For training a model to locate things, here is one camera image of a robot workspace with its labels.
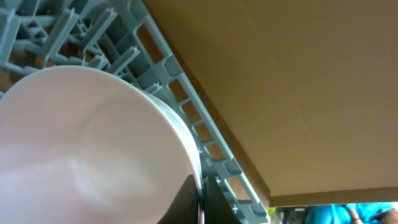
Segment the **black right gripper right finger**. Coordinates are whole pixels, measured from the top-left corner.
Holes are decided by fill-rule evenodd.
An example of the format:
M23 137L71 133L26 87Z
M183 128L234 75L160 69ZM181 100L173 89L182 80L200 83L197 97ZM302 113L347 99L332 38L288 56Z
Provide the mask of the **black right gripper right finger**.
M241 224L215 178L205 179L203 193L205 224Z

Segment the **grey dishwasher rack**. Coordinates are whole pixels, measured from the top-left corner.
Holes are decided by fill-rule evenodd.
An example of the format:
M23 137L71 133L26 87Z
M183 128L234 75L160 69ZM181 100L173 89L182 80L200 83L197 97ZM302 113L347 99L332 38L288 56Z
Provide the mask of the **grey dishwasher rack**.
M204 179L237 219L270 214L142 1L2 1L1 68L26 76L57 65L106 70L168 104L189 127Z

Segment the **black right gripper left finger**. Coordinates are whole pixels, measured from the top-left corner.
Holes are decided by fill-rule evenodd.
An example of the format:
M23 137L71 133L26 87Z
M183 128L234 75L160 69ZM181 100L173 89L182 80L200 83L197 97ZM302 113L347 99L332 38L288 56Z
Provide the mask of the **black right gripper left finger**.
M198 224L199 193L193 175L188 175L158 224Z

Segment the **person in blue shirt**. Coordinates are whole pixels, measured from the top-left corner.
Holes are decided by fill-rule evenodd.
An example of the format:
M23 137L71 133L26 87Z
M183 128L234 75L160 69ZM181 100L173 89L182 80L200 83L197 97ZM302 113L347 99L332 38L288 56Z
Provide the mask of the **person in blue shirt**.
M397 224L392 202L331 204L311 207L306 224Z

